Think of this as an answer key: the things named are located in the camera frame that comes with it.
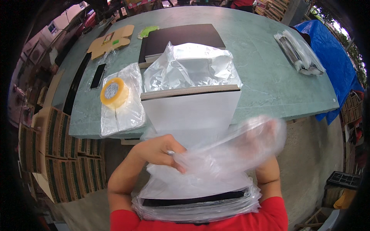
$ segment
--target hand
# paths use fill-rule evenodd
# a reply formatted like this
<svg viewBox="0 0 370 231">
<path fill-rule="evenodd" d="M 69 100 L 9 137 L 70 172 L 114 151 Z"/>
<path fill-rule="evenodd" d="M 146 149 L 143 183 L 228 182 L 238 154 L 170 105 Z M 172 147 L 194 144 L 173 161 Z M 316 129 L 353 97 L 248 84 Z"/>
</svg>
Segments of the hand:
<svg viewBox="0 0 370 231">
<path fill-rule="evenodd" d="M 185 173 L 185 169 L 176 163 L 172 156 L 167 154 L 169 150 L 177 153 L 186 151 L 171 134 L 167 134 L 141 142 L 135 145 L 131 152 L 143 161 L 147 161 L 151 164 L 167 165 L 174 167 L 181 173 Z"/>
</svg>

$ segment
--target tree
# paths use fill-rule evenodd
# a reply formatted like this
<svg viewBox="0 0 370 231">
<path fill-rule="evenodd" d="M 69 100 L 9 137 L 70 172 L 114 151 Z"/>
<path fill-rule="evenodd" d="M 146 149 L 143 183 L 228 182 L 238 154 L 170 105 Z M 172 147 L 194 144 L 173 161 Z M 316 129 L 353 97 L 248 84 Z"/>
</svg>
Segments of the tree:
<svg viewBox="0 0 370 231">
<path fill-rule="evenodd" d="M 345 36 L 342 33 L 337 33 L 337 38 L 339 38 L 339 42 L 343 45 L 343 47 L 345 47 L 345 48 L 348 47 L 348 45 L 350 43 L 350 40 L 349 40 L 349 38 L 347 38 L 347 36 Z M 354 69 L 356 71 L 358 81 L 364 87 L 366 87 L 367 86 L 367 83 L 366 83 L 367 73 L 366 73 L 366 70 L 364 68 L 362 55 L 360 54 L 359 49 L 357 48 L 357 46 L 354 43 L 352 43 L 352 45 L 347 50 L 347 54 L 348 54 L 348 56 L 350 57 L 350 59 L 352 60 L 352 62 L 354 64 Z"/>
<path fill-rule="evenodd" d="M 321 2 L 318 1 L 318 2 L 316 2 L 316 4 L 319 4 L 319 5 L 313 6 L 312 9 L 311 9 L 311 13 L 319 21 L 321 21 L 325 26 L 327 26 L 325 22 L 328 22 L 330 24 L 336 22 L 336 23 L 339 24 L 339 22 L 336 21 L 333 18 L 333 15 L 330 13 L 330 11 L 326 10 L 324 6 L 320 5 Z M 335 33 L 334 37 L 337 38 L 337 40 L 342 44 L 342 46 L 344 48 L 348 47 L 348 45 L 350 44 L 350 41 L 351 41 L 350 37 L 347 37 L 347 36 L 345 36 L 344 34 L 342 34 L 340 32 L 332 31 L 330 28 L 328 28 L 328 29 L 331 33 Z M 362 60 L 362 56 L 360 54 L 359 49 L 355 45 L 355 43 L 352 43 L 352 45 L 349 47 L 349 49 L 347 50 L 347 54 L 348 54 L 349 58 L 352 61 L 353 67 L 354 67 L 354 69 L 356 71 L 356 74 L 357 74 L 358 81 L 364 87 L 366 87 L 367 86 L 367 82 L 366 82 L 367 73 L 366 73 L 366 70 L 364 68 L 364 62 Z"/>
</svg>

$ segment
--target plastic crate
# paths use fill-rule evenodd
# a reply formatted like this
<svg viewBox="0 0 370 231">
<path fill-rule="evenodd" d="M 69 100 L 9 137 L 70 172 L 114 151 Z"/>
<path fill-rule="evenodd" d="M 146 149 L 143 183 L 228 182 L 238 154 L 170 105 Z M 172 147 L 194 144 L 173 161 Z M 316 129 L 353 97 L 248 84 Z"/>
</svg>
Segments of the plastic crate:
<svg viewBox="0 0 370 231">
<path fill-rule="evenodd" d="M 360 182 L 361 176 L 341 171 L 334 171 L 326 180 L 326 184 L 353 190 L 357 190 Z"/>
</svg>

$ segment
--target black phone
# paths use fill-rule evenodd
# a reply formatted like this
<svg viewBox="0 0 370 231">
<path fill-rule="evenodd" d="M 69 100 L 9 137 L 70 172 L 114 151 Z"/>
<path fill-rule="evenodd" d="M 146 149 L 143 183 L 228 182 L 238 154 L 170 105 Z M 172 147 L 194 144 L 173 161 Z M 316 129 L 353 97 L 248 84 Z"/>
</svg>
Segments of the black phone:
<svg viewBox="0 0 370 231">
<path fill-rule="evenodd" d="M 96 69 L 94 78 L 92 79 L 92 82 L 91 82 L 91 85 L 90 85 L 90 89 L 94 89 L 94 88 L 97 88 L 99 86 L 100 79 L 101 79 L 101 77 L 103 75 L 105 65 L 106 64 L 101 64 Z"/>
</svg>

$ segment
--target fingers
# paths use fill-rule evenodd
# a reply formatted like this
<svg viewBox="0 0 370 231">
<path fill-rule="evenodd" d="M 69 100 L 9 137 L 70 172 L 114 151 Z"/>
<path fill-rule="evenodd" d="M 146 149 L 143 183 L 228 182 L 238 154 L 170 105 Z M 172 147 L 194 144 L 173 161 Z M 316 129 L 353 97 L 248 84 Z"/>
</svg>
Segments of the fingers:
<svg viewBox="0 0 370 231">
<path fill-rule="evenodd" d="M 185 169 L 181 165 L 176 163 L 175 160 L 173 159 L 173 157 L 170 156 L 170 155 L 161 153 L 158 156 L 158 164 L 167 165 L 167 166 L 170 166 L 170 167 L 173 167 L 173 168 L 177 169 L 179 172 L 181 172 L 183 174 L 185 173 Z"/>
<path fill-rule="evenodd" d="M 164 139 L 166 140 L 167 150 L 171 150 L 177 153 L 186 152 L 186 148 L 184 148 L 184 146 L 182 146 L 179 142 L 177 142 L 171 134 L 164 135 Z"/>
</svg>

